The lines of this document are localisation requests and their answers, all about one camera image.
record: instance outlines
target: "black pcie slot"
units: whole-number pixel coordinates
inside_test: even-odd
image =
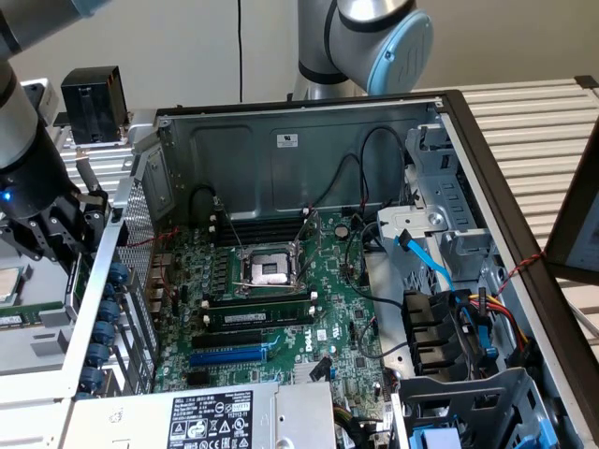
[[[237,231],[244,245],[277,243],[293,240],[303,226],[303,219],[235,222],[234,225],[235,231]],[[216,245],[231,246],[236,244],[235,233],[230,226],[225,225],[216,239]]]
[[[242,346],[261,344],[262,332],[242,332],[239,334],[204,334],[191,339],[193,349],[224,348],[228,346]]]
[[[310,294],[300,293],[297,295],[280,295],[276,297],[248,297],[246,299],[214,300],[209,299],[211,309],[224,309],[228,307],[253,307],[265,304],[276,304],[290,302],[305,302],[310,300]]]
[[[273,321],[267,323],[249,323],[249,324],[236,324],[236,325],[224,325],[215,330],[209,330],[210,332],[229,332],[236,330],[251,330],[251,329],[269,329],[273,327],[283,326],[306,326],[313,325],[314,318],[311,316],[298,318],[296,320],[284,320],[284,321]]]

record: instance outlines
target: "power supply label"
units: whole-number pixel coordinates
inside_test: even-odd
[[[175,398],[168,449],[251,449],[252,391]]]

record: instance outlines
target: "motherboard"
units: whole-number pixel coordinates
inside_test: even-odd
[[[379,359],[364,357],[357,347],[358,333],[373,319],[374,312],[371,301],[364,299],[347,282],[349,276],[358,290],[368,292],[367,286],[359,286],[364,272],[360,248],[355,241],[347,257],[348,263],[345,263],[350,228],[350,218],[340,213],[321,214],[320,241],[306,240],[301,249],[305,254],[315,252],[314,258],[309,261],[296,288],[292,289],[293,293],[278,293],[284,289],[277,290],[267,281],[252,289],[250,297],[259,295],[260,291],[270,291],[270,297],[276,295],[277,300],[265,307],[272,308],[272,313],[278,313],[279,318],[284,315],[285,308],[295,308],[285,312],[288,325],[285,321],[274,325],[253,324],[227,333],[208,330],[202,302],[206,306],[206,297],[238,300],[240,269],[243,269],[239,247],[215,245],[209,234],[197,229],[179,229],[172,239],[163,243],[162,254],[156,256],[158,270],[154,269],[159,271],[155,272],[155,278],[158,283],[164,283],[163,288],[178,290],[174,303],[162,299],[158,323],[162,348],[154,392],[235,384],[330,381],[333,401],[351,409],[355,416],[389,418],[389,390],[392,387],[385,379],[382,363]],[[270,256],[269,259],[264,254],[260,257],[256,256],[256,263],[263,262],[260,273],[266,273],[260,275],[260,280],[269,274],[278,274],[286,281],[286,261],[282,257]],[[269,267],[277,258],[279,269]],[[295,301],[302,295],[311,300],[306,306],[309,314],[305,316],[302,315],[303,306],[298,305],[301,301]],[[235,316],[248,320],[252,319],[250,315],[247,312]],[[238,324],[240,320],[236,318],[229,322]],[[227,341],[228,349],[239,351],[235,355],[241,360],[221,363],[223,360],[213,358],[214,364],[203,363],[205,356],[223,354],[222,347],[208,353],[197,349],[198,346],[218,346],[215,341],[222,341],[220,346],[226,346]],[[243,361],[246,353],[235,348],[244,344],[258,344],[262,352],[260,360]],[[365,338],[364,348],[368,354],[380,354],[380,344],[373,334]]]

